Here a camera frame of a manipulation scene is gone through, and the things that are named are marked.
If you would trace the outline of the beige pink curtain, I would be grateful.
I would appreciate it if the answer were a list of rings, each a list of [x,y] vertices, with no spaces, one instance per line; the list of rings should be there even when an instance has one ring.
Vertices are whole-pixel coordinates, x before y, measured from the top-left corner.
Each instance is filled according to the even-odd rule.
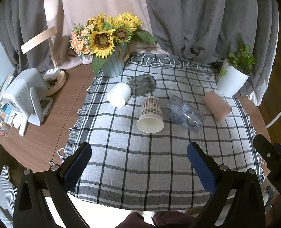
[[[130,12],[143,22],[142,29],[152,32],[146,0],[44,0],[47,26],[56,27],[52,37],[53,59],[59,68],[69,70],[81,64],[77,54],[68,48],[73,24],[85,24],[99,14],[118,16]]]

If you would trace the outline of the clear blue patterned glass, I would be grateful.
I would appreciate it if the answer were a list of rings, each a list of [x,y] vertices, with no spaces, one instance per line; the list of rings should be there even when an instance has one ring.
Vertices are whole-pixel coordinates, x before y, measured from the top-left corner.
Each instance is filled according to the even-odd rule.
[[[172,121],[197,133],[205,122],[201,112],[182,98],[173,95],[165,104],[164,114]]]

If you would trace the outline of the beige desk lamp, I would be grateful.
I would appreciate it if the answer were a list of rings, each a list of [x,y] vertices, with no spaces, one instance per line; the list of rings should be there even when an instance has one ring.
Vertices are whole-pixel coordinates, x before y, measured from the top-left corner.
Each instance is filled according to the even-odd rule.
[[[43,42],[48,41],[49,48],[48,48],[47,56],[49,57],[49,60],[52,63],[52,65],[50,66],[49,69],[59,68],[54,59],[54,44],[51,39],[56,34],[57,34],[56,26],[53,26],[53,27],[39,33],[38,35],[34,36],[33,38],[31,38],[30,40],[28,40],[26,43],[24,43],[21,46],[22,53],[26,54],[27,52],[31,51],[33,48],[39,46]],[[59,69],[60,69],[60,74],[58,75],[58,77],[55,80],[45,81],[47,84],[47,88],[48,88],[47,92],[45,94],[46,97],[54,95],[56,92],[60,91],[60,89],[66,83],[66,80],[67,80],[66,73],[63,70],[61,70],[61,68],[59,68]]]

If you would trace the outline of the sunflower bouquet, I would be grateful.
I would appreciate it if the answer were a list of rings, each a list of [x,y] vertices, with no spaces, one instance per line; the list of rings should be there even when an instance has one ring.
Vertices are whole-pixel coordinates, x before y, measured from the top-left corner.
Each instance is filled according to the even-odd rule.
[[[68,48],[79,57],[90,56],[93,72],[98,76],[112,57],[118,56],[120,62],[127,61],[130,53],[126,51],[131,41],[143,42],[148,46],[158,42],[151,33],[142,29],[142,24],[139,17],[129,12],[117,17],[99,14],[88,19],[84,25],[73,25]]]

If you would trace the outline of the white plastic cup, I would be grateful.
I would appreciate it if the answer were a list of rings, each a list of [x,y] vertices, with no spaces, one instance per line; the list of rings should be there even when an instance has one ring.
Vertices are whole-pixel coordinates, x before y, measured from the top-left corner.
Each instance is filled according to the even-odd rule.
[[[116,108],[125,106],[132,91],[128,84],[120,82],[117,83],[110,91],[107,92],[108,102]]]

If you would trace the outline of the white projector on stand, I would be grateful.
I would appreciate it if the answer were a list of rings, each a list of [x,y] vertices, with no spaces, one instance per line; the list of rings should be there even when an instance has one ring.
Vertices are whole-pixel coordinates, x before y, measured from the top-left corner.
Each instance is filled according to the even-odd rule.
[[[2,95],[3,101],[27,122],[40,126],[54,100],[46,96],[47,84],[36,68],[22,71]]]

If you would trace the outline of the blue ribbed flower pot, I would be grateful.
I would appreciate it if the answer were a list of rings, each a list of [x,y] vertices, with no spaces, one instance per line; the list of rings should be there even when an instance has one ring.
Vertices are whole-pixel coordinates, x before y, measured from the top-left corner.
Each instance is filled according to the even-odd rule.
[[[101,67],[103,75],[108,78],[120,76],[124,71],[125,62],[129,59],[129,56],[129,45],[119,44]]]

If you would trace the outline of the plaid paper cup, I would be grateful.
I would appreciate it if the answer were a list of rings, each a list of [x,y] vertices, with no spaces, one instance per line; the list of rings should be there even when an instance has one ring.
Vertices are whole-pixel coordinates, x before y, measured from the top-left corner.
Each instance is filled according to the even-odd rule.
[[[163,130],[162,109],[157,97],[149,96],[144,99],[136,126],[144,133],[158,133]]]

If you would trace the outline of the white power adapter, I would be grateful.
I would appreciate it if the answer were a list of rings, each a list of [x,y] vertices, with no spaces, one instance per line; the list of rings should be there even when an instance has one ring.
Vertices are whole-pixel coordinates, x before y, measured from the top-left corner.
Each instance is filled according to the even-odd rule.
[[[59,68],[51,68],[45,73],[43,79],[45,81],[53,81],[58,77],[59,74],[60,74]]]

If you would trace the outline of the grey curtain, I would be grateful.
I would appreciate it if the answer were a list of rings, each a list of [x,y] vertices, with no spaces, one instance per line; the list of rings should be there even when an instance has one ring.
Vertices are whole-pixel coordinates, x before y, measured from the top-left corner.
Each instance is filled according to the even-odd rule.
[[[131,51],[171,54],[209,64],[250,45],[254,73],[239,90],[260,105],[275,58],[279,12],[276,0],[146,0],[157,46],[133,43]],[[23,54],[21,46],[49,29],[44,0],[0,0],[0,42],[14,68],[47,71],[48,41]]]

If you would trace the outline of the green potted plant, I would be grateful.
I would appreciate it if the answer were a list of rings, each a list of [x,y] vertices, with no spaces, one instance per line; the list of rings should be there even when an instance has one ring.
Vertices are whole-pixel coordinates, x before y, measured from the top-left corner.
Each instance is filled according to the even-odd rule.
[[[224,58],[224,63],[225,61],[229,63],[230,67],[235,68],[247,76],[259,75],[259,77],[262,77],[262,73],[253,72],[256,59],[251,52],[250,45],[246,44],[241,47],[237,55],[234,53],[229,53],[229,55]],[[221,66],[220,62],[213,62],[210,64],[210,66],[218,74],[218,77],[222,77],[227,73],[226,67]]]

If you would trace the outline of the striped star cushion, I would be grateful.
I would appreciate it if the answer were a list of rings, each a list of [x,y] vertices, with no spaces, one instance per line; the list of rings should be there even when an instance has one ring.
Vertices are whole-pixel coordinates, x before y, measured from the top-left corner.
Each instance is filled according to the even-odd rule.
[[[17,187],[10,181],[10,169],[4,165],[0,174],[0,206],[14,216]]]

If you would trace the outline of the pink plastic cup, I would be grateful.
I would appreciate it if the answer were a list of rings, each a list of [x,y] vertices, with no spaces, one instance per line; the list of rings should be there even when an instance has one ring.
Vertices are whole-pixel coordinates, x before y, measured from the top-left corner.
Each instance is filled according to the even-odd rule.
[[[223,121],[232,111],[232,107],[213,91],[205,94],[203,102],[218,122]]]

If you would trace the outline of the checkered grey tablecloth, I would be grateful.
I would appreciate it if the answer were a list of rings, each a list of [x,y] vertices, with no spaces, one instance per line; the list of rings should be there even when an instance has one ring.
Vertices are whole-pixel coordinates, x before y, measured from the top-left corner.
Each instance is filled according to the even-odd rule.
[[[199,132],[165,117],[163,130],[144,133],[136,126],[143,96],[130,98],[122,108],[108,102],[107,93],[117,83],[147,73],[156,79],[153,96],[162,107],[175,95],[204,115]],[[215,73],[209,66],[170,55],[133,54],[122,75],[95,78],[64,150],[68,157],[84,142],[92,148],[91,159],[71,194],[84,201],[138,211],[203,206],[210,194],[187,158],[191,142],[233,171],[254,169],[263,182],[261,157],[252,146],[255,129],[250,116],[238,98],[225,97],[231,112],[223,121],[216,121],[203,102],[207,92],[216,90]]]

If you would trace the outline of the smoky grey square glass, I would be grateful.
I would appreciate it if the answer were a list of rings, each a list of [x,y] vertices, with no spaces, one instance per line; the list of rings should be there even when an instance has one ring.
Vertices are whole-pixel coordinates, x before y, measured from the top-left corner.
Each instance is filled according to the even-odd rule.
[[[133,98],[153,93],[156,90],[156,80],[150,74],[138,75],[127,79]]]

